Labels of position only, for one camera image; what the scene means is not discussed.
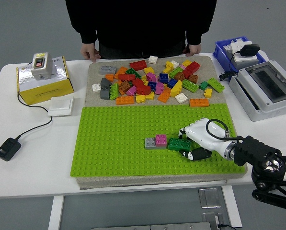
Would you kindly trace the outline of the person's left hand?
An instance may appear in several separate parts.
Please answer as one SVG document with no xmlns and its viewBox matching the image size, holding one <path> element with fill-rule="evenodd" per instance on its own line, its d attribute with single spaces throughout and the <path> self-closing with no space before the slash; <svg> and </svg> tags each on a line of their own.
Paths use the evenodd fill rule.
<svg viewBox="0 0 286 230">
<path fill-rule="evenodd" d="M 198 45 L 188 44 L 182 51 L 182 54 L 185 54 L 187 57 L 191 57 L 193 55 L 199 54 L 201 50 L 202 50 L 201 44 Z"/>
</svg>

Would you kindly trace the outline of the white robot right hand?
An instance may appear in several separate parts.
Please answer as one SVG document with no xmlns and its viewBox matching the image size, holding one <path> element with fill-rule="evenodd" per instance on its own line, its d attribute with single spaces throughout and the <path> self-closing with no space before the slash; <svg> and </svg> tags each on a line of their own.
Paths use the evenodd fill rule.
<svg viewBox="0 0 286 230">
<path fill-rule="evenodd" d="M 191 151 L 179 150 L 180 154 L 191 161 L 207 159 L 216 151 L 223 158 L 231 161 L 231 151 L 236 144 L 236 139 L 229 137 L 226 124 L 216 119 L 201 118 L 189 126 L 179 130 L 179 138 L 183 135 L 197 143 L 200 147 Z"/>
</svg>

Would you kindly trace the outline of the person's right hand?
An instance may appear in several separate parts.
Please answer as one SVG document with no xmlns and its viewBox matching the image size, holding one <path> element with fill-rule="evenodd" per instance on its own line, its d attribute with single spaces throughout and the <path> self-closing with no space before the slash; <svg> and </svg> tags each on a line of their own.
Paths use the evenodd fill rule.
<svg viewBox="0 0 286 230">
<path fill-rule="evenodd" d="M 92 62 L 101 59 L 99 51 L 95 48 L 95 43 L 82 43 L 80 53 L 86 60 L 90 60 Z"/>
</svg>

